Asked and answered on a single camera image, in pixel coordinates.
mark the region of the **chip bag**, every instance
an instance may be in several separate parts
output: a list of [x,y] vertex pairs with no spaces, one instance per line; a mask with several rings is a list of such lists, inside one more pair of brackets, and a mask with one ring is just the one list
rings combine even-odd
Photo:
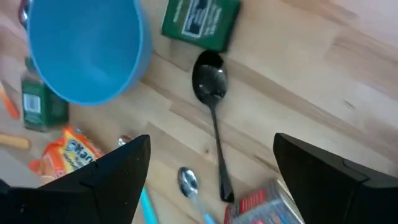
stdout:
[[30,162],[29,168],[45,183],[69,174],[99,159],[104,154],[80,130],[67,126],[63,136],[50,143],[41,159]]

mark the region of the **package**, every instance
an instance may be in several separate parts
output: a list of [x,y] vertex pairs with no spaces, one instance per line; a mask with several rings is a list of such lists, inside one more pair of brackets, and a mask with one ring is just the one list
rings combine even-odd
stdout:
[[224,224],[304,224],[294,201],[278,179],[230,204]]
[[29,167],[45,183],[69,174],[99,159],[103,153],[78,129],[67,126],[63,136],[50,143],[42,158],[32,161]]
[[169,0],[162,35],[224,52],[239,8],[238,0]]
[[32,59],[25,58],[27,70],[22,76],[22,109],[27,129],[46,132],[66,125],[68,102],[57,96],[38,76]]

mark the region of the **spoon handle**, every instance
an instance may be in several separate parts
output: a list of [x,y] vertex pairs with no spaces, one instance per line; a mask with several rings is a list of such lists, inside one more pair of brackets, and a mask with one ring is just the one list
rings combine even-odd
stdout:
[[223,202],[234,202],[234,192],[229,179],[228,170],[226,168],[223,151],[221,150],[220,135],[218,134],[217,116],[215,107],[210,107],[211,118],[213,118],[214,132],[217,142],[217,155],[218,155],[218,180],[220,185],[220,197]]
[[203,219],[206,224],[216,224],[214,218],[207,212],[203,204],[199,202],[197,194],[190,195],[189,198],[193,202],[194,206],[196,206],[199,212],[203,215]]

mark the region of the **blue bowl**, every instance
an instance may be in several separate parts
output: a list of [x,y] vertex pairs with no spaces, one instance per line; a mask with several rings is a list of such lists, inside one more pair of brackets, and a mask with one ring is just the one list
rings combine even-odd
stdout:
[[145,73],[150,27],[136,0],[34,0],[30,51],[39,75],[72,103],[104,103]]

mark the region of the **bottle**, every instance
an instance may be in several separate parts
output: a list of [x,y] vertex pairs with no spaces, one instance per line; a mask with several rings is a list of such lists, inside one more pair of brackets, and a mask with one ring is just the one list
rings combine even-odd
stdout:
[[64,126],[69,120],[69,104],[57,96],[38,76],[30,57],[25,58],[27,70],[21,78],[24,126],[47,132]]

